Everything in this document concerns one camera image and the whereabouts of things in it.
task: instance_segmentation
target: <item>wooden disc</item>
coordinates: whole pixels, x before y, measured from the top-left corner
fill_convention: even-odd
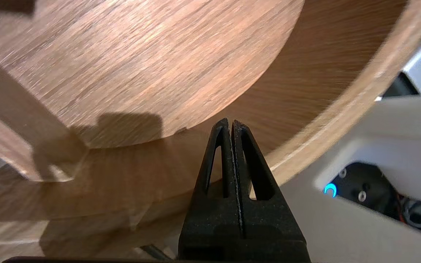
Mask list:
[[[0,0],[0,66],[89,148],[134,145],[191,128],[240,96],[302,3]]]

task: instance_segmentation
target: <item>black clamp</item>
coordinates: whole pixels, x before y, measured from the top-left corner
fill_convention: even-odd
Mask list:
[[[207,193],[222,151],[222,198]],[[251,183],[256,200],[249,197]],[[228,120],[211,131],[178,245],[178,259],[311,262],[306,240],[249,127]]]

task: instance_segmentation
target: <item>curved wooden rim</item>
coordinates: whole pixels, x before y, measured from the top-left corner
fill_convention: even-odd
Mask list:
[[[420,43],[421,0],[410,0],[384,45],[352,85],[304,130],[267,156],[277,182],[289,181],[344,136],[389,88]]]

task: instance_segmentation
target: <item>wooden surface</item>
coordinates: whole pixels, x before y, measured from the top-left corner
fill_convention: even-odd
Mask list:
[[[0,158],[33,181],[71,180],[84,143],[0,68]]]
[[[8,256],[48,256],[50,258],[107,258],[107,259],[130,259],[154,261],[150,255],[140,249],[143,244],[138,240],[147,240],[148,244],[154,244],[166,255],[175,258],[174,253],[160,240],[164,233],[169,233],[173,224],[156,224],[153,229],[141,228],[138,231],[116,230],[99,233],[87,237],[70,238],[65,240],[41,241],[24,240],[18,243],[0,242],[0,263],[8,259]]]
[[[421,0],[306,0],[262,77],[209,120],[161,140],[90,150],[75,180],[65,183],[1,170],[0,246],[40,241],[47,232],[63,240],[152,231],[161,218],[173,225],[189,201],[209,128],[224,116],[251,128],[283,183],[349,130],[420,41]]]
[[[302,3],[0,0],[0,65],[88,147],[138,144],[191,128],[247,90]]]

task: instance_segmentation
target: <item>wire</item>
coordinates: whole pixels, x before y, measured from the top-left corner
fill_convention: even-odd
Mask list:
[[[141,249],[144,250],[147,254],[149,254],[155,259],[172,260],[172,258],[167,256],[162,250],[160,250],[160,248],[157,248],[154,245],[141,246]]]
[[[396,192],[396,198],[397,198],[397,213],[399,215],[399,220],[407,225],[407,222],[404,220],[404,216],[402,215],[402,205],[401,205],[401,197],[399,196],[399,193]]]

